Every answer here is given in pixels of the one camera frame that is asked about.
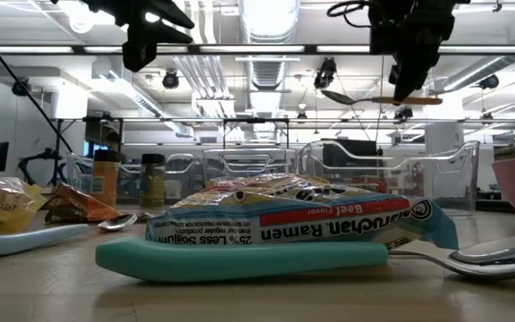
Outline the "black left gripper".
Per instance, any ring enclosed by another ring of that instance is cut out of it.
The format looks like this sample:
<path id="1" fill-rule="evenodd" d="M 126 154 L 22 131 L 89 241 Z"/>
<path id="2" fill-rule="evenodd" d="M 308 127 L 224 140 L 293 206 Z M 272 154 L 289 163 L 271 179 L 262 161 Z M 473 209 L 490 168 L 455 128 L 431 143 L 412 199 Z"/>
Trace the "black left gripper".
<path id="1" fill-rule="evenodd" d="M 124 25 L 136 19 L 123 2 L 103 0 L 56 0 L 57 5 L 73 22 Z M 147 13 L 179 27 L 193 29 L 195 23 L 172 0 L 147 0 Z M 162 21 L 135 22 L 127 29 L 127 41 L 122 44 L 122 61 L 126 69 L 139 72 L 155 60 L 157 45 L 189 44 L 192 37 Z"/>

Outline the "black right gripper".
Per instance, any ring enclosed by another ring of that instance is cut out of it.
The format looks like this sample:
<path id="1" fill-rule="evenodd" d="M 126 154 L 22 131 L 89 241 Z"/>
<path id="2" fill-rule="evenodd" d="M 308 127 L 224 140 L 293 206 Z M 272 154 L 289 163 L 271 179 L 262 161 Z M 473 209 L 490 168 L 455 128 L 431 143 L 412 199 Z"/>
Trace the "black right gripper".
<path id="1" fill-rule="evenodd" d="M 388 81 L 394 100 L 421 89 L 439 60 L 438 49 L 455 22 L 452 0 L 375 0 L 369 2 L 369 47 L 373 55 L 394 54 Z"/>

